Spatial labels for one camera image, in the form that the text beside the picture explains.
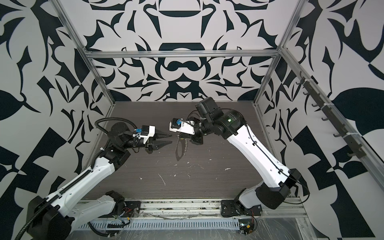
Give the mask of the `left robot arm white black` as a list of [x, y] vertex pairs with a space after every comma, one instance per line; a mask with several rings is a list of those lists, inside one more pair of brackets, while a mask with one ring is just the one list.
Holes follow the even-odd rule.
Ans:
[[65, 240], [70, 233], [81, 225], [99, 216], [115, 213], [119, 215], [124, 205], [124, 197], [111, 191], [101, 198], [76, 209], [78, 202], [106, 177], [116, 172], [130, 157], [130, 150], [135, 153], [140, 148], [148, 154], [171, 144], [170, 134], [157, 130], [154, 126], [143, 125], [138, 128], [132, 121], [113, 118], [115, 124], [108, 131], [100, 123], [110, 121], [102, 118], [95, 121], [108, 141], [97, 153], [92, 163], [68, 184], [49, 194], [39, 196], [28, 204], [25, 225], [16, 235], [20, 240], [28, 233], [35, 240]]

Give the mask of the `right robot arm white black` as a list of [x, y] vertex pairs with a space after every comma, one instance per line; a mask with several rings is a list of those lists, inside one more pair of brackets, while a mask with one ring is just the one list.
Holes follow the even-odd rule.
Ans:
[[299, 183], [300, 172], [277, 160], [254, 135], [240, 112], [222, 110], [211, 97], [195, 107], [199, 118], [174, 118], [170, 122], [170, 131], [181, 138], [189, 138], [195, 145], [202, 145], [204, 136], [221, 136], [236, 147], [262, 177], [259, 184], [244, 189], [235, 198], [235, 206], [240, 210], [250, 210], [258, 205], [273, 210], [278, 208], [289, 196], [291, 188]]

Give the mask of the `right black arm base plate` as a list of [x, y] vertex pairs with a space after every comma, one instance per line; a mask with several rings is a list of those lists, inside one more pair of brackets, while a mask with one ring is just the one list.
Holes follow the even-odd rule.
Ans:
[[256, 205], [251, 209], [246, 209], [239, 201], [221, 200], [221, 216], [231, 218], [236, 216], [261, 216], [262, 206]]

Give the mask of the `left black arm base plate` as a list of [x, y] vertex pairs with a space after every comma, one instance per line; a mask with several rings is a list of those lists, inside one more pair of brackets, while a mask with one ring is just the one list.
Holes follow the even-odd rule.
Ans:
[[124, 201], [116, 205], [115, 215], [122, 218], [137, 217], [141, 211], [141, 201]]

